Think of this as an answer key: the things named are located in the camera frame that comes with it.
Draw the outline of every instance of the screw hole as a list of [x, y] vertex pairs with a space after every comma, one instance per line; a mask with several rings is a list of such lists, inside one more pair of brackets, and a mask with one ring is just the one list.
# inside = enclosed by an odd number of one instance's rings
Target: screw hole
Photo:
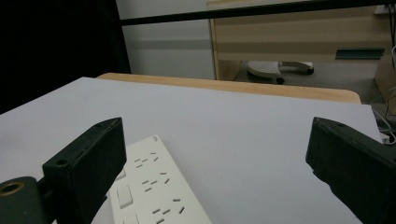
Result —
[[22, 182], [14, 182], [7, 184], [0, 188], [0, 197], [7, 196], [10, 194], [13, 194], [15, 192], [18, 192], [20, 189], [22, 189], [24, 184]]

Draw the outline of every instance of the table surface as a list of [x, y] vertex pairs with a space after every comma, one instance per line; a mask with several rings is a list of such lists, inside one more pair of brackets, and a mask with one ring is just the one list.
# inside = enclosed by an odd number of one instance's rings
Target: table surface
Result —
[[360, 104], [361, 98], [354, 91], [271, 85], [260, 83], [233, 82], [223, 80], [196, 79], [184, 77], [156, 77], [133, 74], [106, 73], [98, 78], [136, 83], [163, 84], [171, 86], [194, 87], [218, 91], [236, 91], [245, 93], [287, 96], [305, 99], [326, 100]]
[[[0, 182], [41, 178], [59, 150], [121, 117], [127, 146], [161, 137], [213, 224], [360, 223], [304, 158], [313, 117], [380, 142], [369, 105], [172, 85], [82, 77], [0, 115]], [[93, 223], [112, 223], [108, 201]]]

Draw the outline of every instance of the wooden table edge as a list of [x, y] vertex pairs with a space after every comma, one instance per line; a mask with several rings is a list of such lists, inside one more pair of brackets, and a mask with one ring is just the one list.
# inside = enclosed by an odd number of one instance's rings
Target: wooden table edge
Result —
[[354, 91], [348, 90], [222, 81], [187, 77], [157, 77], [121, 73], [105, 73], [97, 78], [136, 83], [193, 87], [217, 91], [236, 91], [253, 94], [361, 104], [361, 98], [359, 95]]

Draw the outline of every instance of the electrical socket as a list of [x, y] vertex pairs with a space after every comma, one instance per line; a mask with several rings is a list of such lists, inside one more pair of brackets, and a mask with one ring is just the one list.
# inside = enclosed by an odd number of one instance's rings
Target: electrical socket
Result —
[[115, 224], [210, 224], [158, 135], [126, 148], [127, 162], [107, 196]]
[[376, 6], [374, 10], [375, 15], [384, 15], [384, 14], [389, 14], [389, 7], [388, 5], [381, 5], [381, 6]]

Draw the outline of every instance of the white wall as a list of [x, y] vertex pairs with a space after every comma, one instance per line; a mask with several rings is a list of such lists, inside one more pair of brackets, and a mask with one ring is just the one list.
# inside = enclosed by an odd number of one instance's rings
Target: white wall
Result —
[[[120, 18], [206, 10], [206, 0], [117, 0]], [[123, 27], [133, 74], [215, 79], [209, 20]]]

